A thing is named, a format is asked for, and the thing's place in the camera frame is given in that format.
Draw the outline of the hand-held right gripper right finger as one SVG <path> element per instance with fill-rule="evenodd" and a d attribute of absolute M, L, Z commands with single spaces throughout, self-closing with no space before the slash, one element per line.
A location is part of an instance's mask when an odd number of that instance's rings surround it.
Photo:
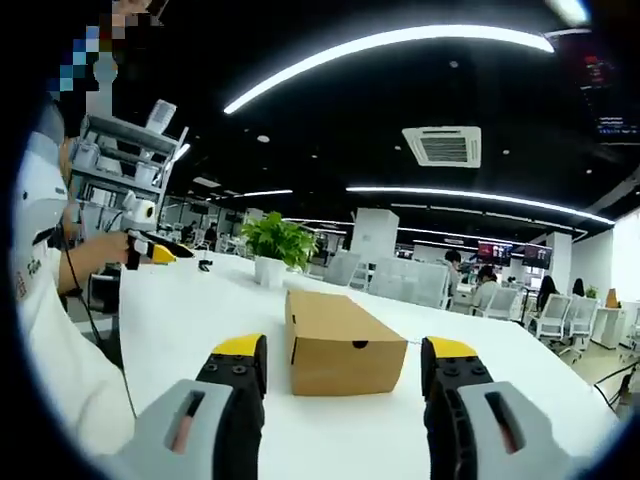
<path fill-rule="evenodd" d="M 587 465 L 558 444 L 544 412 L 494 380 L 462 342 L 421 340 L 421 389 L 432 479 L 571 479 Z"/>

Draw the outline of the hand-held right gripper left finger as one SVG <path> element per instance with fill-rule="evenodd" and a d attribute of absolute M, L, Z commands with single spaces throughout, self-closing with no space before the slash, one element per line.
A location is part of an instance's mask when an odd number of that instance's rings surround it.
<path fill-rule="evenodd" d="M 126 479 L 256 479 L 266 392 L 267 337 L 226 340 L 138 416 L 114 467 Z"/>

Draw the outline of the person's left hand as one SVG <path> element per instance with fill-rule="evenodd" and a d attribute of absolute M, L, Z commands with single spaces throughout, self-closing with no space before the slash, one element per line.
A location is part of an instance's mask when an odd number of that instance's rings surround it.
<path fill-rule="evenodd" d="M 125 264 L 129 253 L 129 235 L 125 232 L 108 232 L 95 239 L 95 247 L 100 261 Z"/>

